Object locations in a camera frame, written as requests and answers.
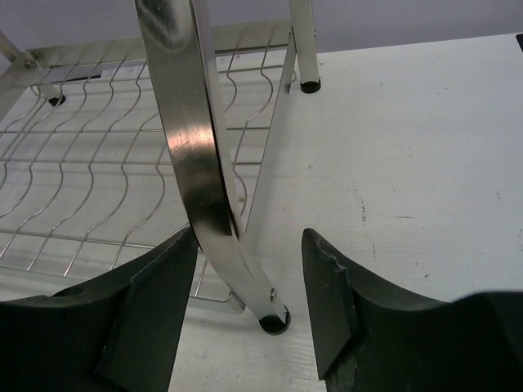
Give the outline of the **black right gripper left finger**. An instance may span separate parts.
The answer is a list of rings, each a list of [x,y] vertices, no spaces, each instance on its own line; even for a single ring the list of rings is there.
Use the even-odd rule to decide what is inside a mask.
[[[54,295],[4,301],[2,390],[168,390],[197,252],[184,229]]]

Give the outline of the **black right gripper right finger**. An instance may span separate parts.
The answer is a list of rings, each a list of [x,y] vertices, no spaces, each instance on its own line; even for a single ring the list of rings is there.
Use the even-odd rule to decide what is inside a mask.
[[[302,234],[302,266],[327,390],[521,390],[520,292],[438,301],[357,264],[313,229]]]

